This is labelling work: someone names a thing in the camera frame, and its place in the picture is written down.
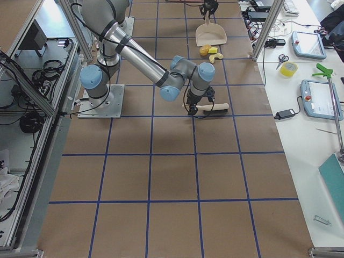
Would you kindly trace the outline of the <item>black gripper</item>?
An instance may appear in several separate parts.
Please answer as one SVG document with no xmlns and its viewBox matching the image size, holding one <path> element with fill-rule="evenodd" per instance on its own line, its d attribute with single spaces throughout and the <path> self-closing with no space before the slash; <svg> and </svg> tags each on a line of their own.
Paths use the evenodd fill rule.
<svg viewBox="0 0 344 258">
<path fill-rule="evenodd" d="M 194 93 L 191 92 L 189 89 L 187 91 L 187 102 L 186 104 L 189 105 L 188 107 L 188 115 L 189 116 L 194 116 L 198 112 L 197 104 L 202 100 L 202 98 L 207 98 L 210 103 L 213 103 L 215 100 L 215 90 L 209 86 L 205 92 L 201 95 L 195 95 Z"/>
<path fill-rule="evenodd" d="M 199 6 L 199 10 L 203 18 L 210 18 L 211 15 L 215 14 L 218 8 L 218 2 L 216 0 L 204 0 L 203 4 Z"/>
</svg>

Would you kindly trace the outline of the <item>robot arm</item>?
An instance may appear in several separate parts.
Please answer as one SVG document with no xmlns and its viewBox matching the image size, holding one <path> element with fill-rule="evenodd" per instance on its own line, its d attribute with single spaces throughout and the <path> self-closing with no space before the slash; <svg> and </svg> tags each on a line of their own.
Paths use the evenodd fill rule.
<svg viewBox="0 0 344 258">
<path fill-rule="evenodd" d="M 172 102 L 180 94 L 185 81 L 191 85 L 187 93 L 188 114 L 195 115 L 202 98 L 214 102 L 215 91 L 210 86 L 215 76 L 212 64 L 194 62 L 175 56 L 169 69 L 153 59 L 131 36 L 121 29 L 129 1 L 83 1 L 81 15 L 85 26 L 102 44 L 105 60 L 122 56 L 160 88 L 165 101 Z"/>
</svg>

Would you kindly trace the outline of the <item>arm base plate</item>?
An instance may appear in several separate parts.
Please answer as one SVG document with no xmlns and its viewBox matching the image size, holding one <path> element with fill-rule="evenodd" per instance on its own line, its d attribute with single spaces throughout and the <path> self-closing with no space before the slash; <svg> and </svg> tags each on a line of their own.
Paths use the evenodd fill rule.
<svg viewBox="0 0 344 258">
<path fill-rule="evenodd" d="M 109 95 L 105 94 L 100 99 L 93 99 L 88 96 L 84 89 L 83 98 L 87 98 L 80 105 L 79 113 L 80 119 L 107 119 L 120 118 L 123 104 L 123 97 L 125 91 L 124 84 L 111 84 Z"/>
<path fill-rule="evenodd" d="M 135 18 L 132 16 L 125 17 L 124 21 L 119 24 L 119 27 L 129 36 L 132 36 L 134 29 Z"/>
</svg>

